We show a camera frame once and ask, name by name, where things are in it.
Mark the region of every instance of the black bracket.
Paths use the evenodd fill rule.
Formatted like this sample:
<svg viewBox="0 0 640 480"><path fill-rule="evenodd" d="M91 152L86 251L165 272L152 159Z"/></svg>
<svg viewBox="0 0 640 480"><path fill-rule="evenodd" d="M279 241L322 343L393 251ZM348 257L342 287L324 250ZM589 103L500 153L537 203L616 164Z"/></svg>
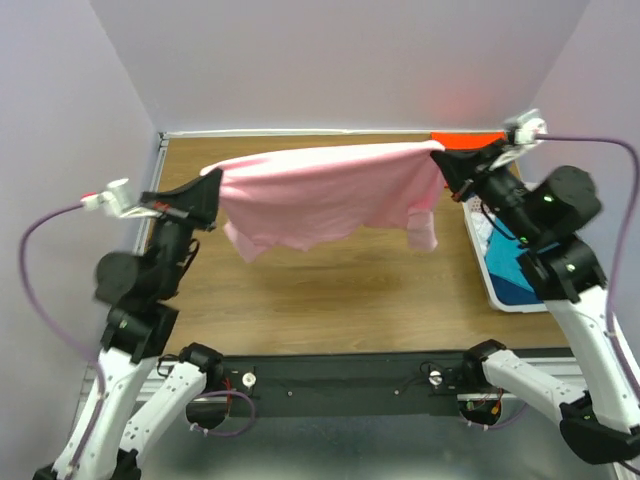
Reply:
<svg viewBox="0 0 640 480"><path fill-rule="evenodd" d="M113 307L100 343L105 350L117 348L131 355L132 363L157 357L169 340L178 311L161 303L144 314L131 314Z"/></svg>
<svg viewBox="0 0 640 480"><path fill-rule="evenodd" d="M640 428L619 432L598 422L591 397L572 404L561 404L560 433L569 448L591 465L632 460L640 455Z"/></svg>

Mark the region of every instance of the pink shirt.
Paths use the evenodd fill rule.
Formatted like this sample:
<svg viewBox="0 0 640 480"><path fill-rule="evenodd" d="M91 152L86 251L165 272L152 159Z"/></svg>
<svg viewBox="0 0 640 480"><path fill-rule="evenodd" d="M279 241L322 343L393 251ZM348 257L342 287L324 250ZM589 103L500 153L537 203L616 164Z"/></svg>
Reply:
<svg viewBox="0 0 640 480"><path fill-rule="evenodd" d="M430 140L285 150L226 160L200 174L224 171L224 231L247 262L275 245L307 251L361 225L405 229L410 247L432 251L432 209L444 188L432 150L444 147Z"/></svg>

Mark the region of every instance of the wooden surface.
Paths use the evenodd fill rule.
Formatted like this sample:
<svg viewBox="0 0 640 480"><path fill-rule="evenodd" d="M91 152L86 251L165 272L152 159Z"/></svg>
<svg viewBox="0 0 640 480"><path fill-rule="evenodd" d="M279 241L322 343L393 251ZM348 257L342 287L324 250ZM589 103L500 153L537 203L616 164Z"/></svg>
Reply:
<svg viewBox="0 0 640 480"><path fill-rule="evenodd" d="M253 153L321 145L416 141L416 135L172 139L160 190L203 166ZM226 222L223 211L219 225ZM180 310L167 347L197 341L225 354L465 349L488 338L512 348L566 346L549 314L492 310L462 207L443 193L439 246L407 248L406 233L361 228L308 253L277 248L246 264L222 229L198 233L200 253L170 303Z"/></svg>

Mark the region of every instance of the cable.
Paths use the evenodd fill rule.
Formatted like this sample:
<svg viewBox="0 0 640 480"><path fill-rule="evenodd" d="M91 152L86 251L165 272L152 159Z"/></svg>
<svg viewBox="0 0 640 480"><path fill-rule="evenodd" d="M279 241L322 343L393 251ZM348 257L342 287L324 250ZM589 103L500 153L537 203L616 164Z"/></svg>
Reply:
<svg viewBox="0 0 640 480"><path fill-rule="evenodd" d="M630 465L627 462L619 462L620 465L622 465L624 468L626 468L627 470L629 470L631 473L633 473L634 475L637 475L640 477L640 469L634 467L633 465Z"/></svg>
<svg viewBox="0 0 640 480"><path fill-rule="evenodd" d="M516 237L509 235L507 232L505 232L503 229L501 229L496 222L493 221L493 219L491 218L491 216L489 215L490 212L487 212L487 204L484 202L480 202L480 210L482 211L482 214L484 215L484 218L487 219L487 221L493 226L493 228L500 233L500 235L502 235L504 238L506 238L507 240L516 240Z"/></svg>
<svg viewBox="0 0 640 480"><path fill-rule="evenodd" d="M72 205L70 207L61 208L54 212L45 215L44 217L36 220L27 230L22 234L22 238L20 238L20 246L18 250L18 261L19 261L19 269L20 269L20 280L22 282L22 288L24 289L24 293L27 296L29 303L33 307L33 309L38 313L42 321L51 329L51 331L62 340L68 347L75 350L75 352L82 357L89 365L91 365L97 375L98 380L98 399L96 400L96 405L93 409L93 413L91 414L91 418L89 419L89 423L87 424L87 428L85 429L80 441L78 442L78 446L76 447L75 452L71 457L71 462L68 466L68 473L64 477L65 480L70 480L74 473L75 469L78 465L78 461L82 457L84 449L95 429L96 423L98 422L98 418L100 417L100 413L102 412L102 406L104 403L104 396L106 391L106 381L104 378L104 372L102 371L102 367L98 363L98 360L95 357L94 352L90 349L82 345L75 338L73 338L69 333L67 333L51 316L46 312L42 304L36 298L35 292L33 290L33 285L31 284L31 280L29 279L29 274L27 272L27 242L31 234L41 225L48 222L49 220L62 215L64 213L72 212L74 210L79 210L83 206L82 204Z"/></svg>
<svg viewBox="0 0 640 480"><path fill-rule="evenodd" d="M232 431L232 432L216 432L215 430L209 430L208 428L202 428L197 423L192 423L191 427L190 427L191 430L195 430L197 432L200 432L205 437L211 435L212 437L224 437L224 438L237 437L238 435L241 435L244 432L246 432L247 430L249 430L253 426L253 424L256 422L256 404L253 403L253 400L251 400L251 398L249 398L248 395L246 395L246 394L244 394L242 392L238 392L236 390L220 390L220 391L217 391L217 392L203 393L201 395L198 395L196 397L196 399L199 399L199 398L213 398L213 397L226 397L226 396L232 396L232 397L241 398L241 399L243 399L245 402L247 402L249 404L249 408L251 409L251 413L249 414L249 420L247 421L247 423L242 428L239 428L238 430L235 430L235 431Z"/></svg>
<svg viewBox="0 0 640 480"><path fill-rule="evenodd" d="M557 142L595 142L595 143L609 143L612 145L618 145L629 153L631 160L633 161L633 183L631 185L631 195L629 196L629 202L625 209L622 223L620 224L620 230L618 231L618 238L616 239L616 247L613 253L613 266L611 268L611 279L609 280L609 292L607 293L607 301L605 306L606 327L607 336L611 341L613 351L616 354L618 363L624 371L625 377L631 385L633 392L637 399L640 399L640 383L633 374L633 369L627 361L620 339L616 334L615 319L613 318L613 302L618 291L618 282L620 280L620 269L622 267L622 254L629 237L629 227L631 225L631 219L636 210L638 203L638 193L640 191L640 159L638 159L638 153L636 149L628 142L624 140L618 140L615 138L607 137L581 137L581 136L565 136L565 135L548 135L538 134L537 140L551 140Z"/></svg>

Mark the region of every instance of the plastic container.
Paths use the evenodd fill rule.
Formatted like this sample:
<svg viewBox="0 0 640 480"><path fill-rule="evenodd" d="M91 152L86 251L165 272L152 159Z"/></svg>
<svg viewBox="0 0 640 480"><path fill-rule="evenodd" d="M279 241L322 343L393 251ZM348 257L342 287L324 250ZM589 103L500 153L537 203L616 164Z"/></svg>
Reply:
<svg viewBox="0 0 640 480"><path fill-rule="evenodd" d="M529 305L506 305L500 301L496 295L493 283L491 282L491 276L487 269L487 264L482 255L482 249L480 246L480 239L476 233L473 221L471 219L471 212L481 212L480 199L471 198L467 202L462 204L464 209L464 223L467 226L467 232L469 238L471 238L471 244L473 245L473 252L478 262L478 267L482 273L482 281L484 282L485 289L487 290L487 296L489 297L489 305L495 310L502 310L503 312L517 312L517 313L533 313L533 312L546 312L547 307L544 303L536 303Z"/></svg>

